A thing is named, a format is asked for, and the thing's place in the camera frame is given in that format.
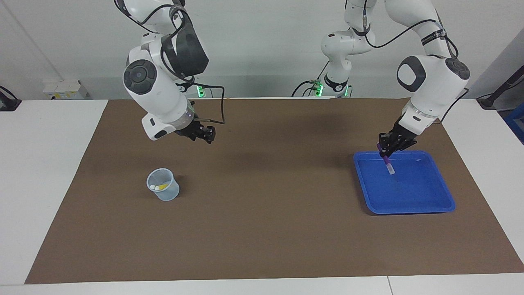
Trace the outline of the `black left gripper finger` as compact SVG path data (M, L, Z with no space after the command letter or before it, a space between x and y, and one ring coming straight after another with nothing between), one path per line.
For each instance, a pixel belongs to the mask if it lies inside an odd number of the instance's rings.
M389 158L394 153L394 138L391 138L390 133L378 135L377 148L382 158Z
M408 149L410 147L412 147L413 145L416 145L417 144L417 141L402 141L402 142L398 142L396 143L392 149L391 149L391 155L393 155L393 153L396 153L398 151L404 151L405 149Z

